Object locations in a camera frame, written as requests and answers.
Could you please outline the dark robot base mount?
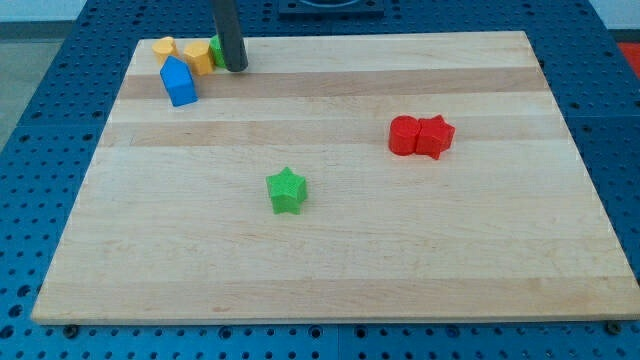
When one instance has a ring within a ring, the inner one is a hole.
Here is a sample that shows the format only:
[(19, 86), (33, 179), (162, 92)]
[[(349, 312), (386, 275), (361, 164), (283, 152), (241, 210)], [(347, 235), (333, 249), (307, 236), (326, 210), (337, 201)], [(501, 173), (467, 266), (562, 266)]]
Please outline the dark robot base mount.
[(383, 16), (385, 0), (278, 0), (280, 18), (301, 16), (340, 17), (355, 15)]

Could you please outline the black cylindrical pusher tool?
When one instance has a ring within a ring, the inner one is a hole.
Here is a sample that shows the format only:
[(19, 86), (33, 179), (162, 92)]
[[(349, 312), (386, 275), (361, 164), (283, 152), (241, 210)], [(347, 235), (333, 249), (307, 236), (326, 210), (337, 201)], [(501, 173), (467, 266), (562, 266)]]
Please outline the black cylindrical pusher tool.
[(248, 58), (236, 0), (211, 0), (212, 16), (226, 68), (243, 72)]

